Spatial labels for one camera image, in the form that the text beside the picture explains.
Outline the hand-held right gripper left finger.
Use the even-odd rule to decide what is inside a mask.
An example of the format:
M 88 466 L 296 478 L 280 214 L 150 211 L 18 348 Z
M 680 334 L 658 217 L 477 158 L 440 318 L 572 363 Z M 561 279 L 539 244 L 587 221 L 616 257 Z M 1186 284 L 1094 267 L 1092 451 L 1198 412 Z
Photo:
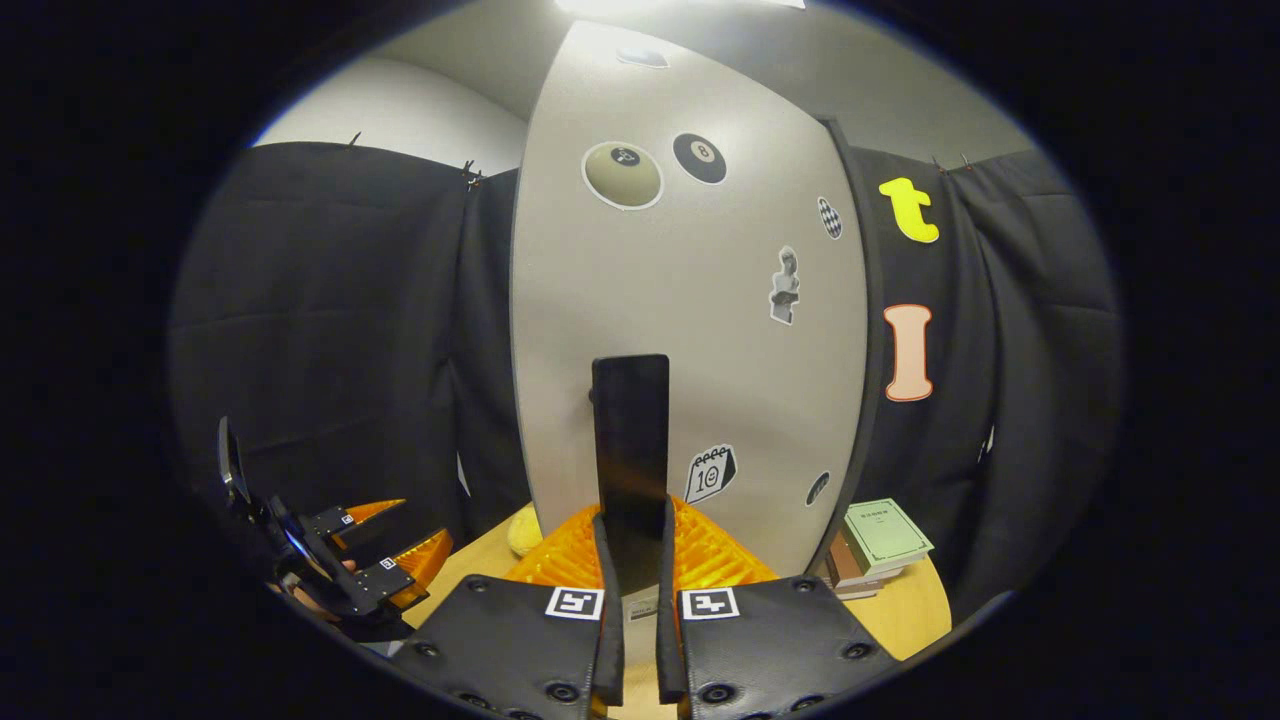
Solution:
M 600 506 L 579 510 L 504 575 L 463 577 L 390 665 L 486 719 L 602 719 L 620 706 L 622 602 Z

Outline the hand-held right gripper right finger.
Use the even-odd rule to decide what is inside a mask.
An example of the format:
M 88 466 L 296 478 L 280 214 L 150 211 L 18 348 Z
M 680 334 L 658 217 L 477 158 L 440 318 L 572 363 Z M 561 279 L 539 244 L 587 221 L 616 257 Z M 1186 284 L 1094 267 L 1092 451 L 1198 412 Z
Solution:
M 899 665 L 819 577 L 777 575 L 673 497 L 658 601 L 659 701 L 681 719 L 791 719 Z

